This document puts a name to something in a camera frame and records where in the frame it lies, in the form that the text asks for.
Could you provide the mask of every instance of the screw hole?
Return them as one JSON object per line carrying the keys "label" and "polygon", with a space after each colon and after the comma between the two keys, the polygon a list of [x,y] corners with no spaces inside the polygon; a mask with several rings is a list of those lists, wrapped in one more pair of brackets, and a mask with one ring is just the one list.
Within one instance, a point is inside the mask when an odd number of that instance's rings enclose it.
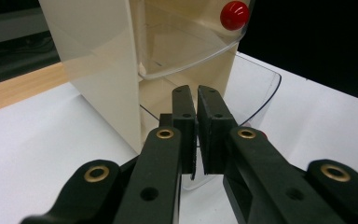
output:
{"label": "screw hole", "polygon": [[164,137],[166,137],[166,136],[170,136],[170,133],[169,132],[161,132],[161,133],[159,133],[161,136],[164,136]]}
{"label": "screw hole", "polygon": [[304,200],[304,194],[298,190],[298,189],[288,189],[286,191],[287,197],[289,197],[291,200],[294,201],[303,201]]}
{"label": "screw hole", "polygon": [[342,177],[344,176],[344,173],[340,172],[339,170],[333,169],[333,168],[327,168],[328,173],[335,175],[335,176],[339,176]]}
{"label": "screw hole", "polygon": [[89,173],[89,175],[96,178],[100,175],[103,175],[103,173],[104,173],[103,169],[96,169],[96,170],[91,171],[91,173]]}
{"label": "screw hole", "polygon": [[141,192],[141,198],[144,201],[151,202],[158,197],[158,190],[155,188],[145,188]]}

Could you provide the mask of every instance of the transparent plastic sheet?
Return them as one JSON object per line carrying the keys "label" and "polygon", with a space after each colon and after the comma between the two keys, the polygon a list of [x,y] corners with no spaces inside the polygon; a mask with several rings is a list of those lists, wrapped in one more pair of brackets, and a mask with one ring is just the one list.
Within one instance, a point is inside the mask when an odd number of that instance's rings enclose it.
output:
{"label": "transparent plastic sheet", "polygon": [[[281,75],[274,71],[252,63],[240,55],[235,56],[224,99],[239,125],[259,127],[275,92],[279,89],[281,80]],[[170,93],[177,87],[165,77],[160,78],[157,85],[161,88],[159,95]],[[171,100],[171,95],[169,96],[169,100],[164,103],[166,107],[172,107],[167,104]],[[195,107],[197,107],[196,97],[193,95]],[[158,112],[154,111],[153,107],[147,108],[141,105],[141,117],[143,122],[147,123],[147,131],[158,127],[158,116]],[[197,158],[195,180],[190,180],[190,175],[183,175],[182,187],[184,189],[198,188],[214,178],[214,175],[204,175],[199,148]]]}

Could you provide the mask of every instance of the clear plastic tray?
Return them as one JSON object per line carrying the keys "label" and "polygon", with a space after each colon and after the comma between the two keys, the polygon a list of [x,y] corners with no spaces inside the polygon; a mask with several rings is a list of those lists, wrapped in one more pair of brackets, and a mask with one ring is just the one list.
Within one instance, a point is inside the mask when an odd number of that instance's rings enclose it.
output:
{"label": "clear plastic tray", "polygon": [[[240,55],[235,56],[224,99],[239,125],[259,127],[269,108],[269,103],[279,89],[281,80],[281,75],[274,71],[252,63]],[[161,105],[166,107],[166,111],[170,111],[172,108],[171,92],[176,87],[165,77],[160,78],[158,82],[153,82],[153,85],[148,87],[159,89],[160,91],[153,99],[156,100],[158,97],[160,99],[155,101],[158,102],[156,106],[152,106],[148,102],[145,102],[147,106],[141,105],[141,117],[143,123],[147,124],[143,128],[147,133],[158,127]],[[197,107],[196,98],[197,95],[193,92],[193,101]],[[183,175],[182,186],[184,189],[197,188],[214,177],[214,175],[204,175],[201,160],[197,160],[197,163],[195,180],[190,180],[190,175]]]}
{"label": "clear plastic tray", "polygon": [[230,0],[130,0],[138,73],[152,79],[182,71],[230,49],[245,28],[229,31],[220,12]]}

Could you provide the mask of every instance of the beige panel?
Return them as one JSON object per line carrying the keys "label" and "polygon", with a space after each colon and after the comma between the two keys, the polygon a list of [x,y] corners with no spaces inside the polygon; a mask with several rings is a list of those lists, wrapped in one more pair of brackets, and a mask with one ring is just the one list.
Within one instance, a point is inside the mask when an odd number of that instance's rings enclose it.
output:
{"label": "beige panel", "polygon": [[141,121],[128,1],[40,4],[71,82],[139,152]]}

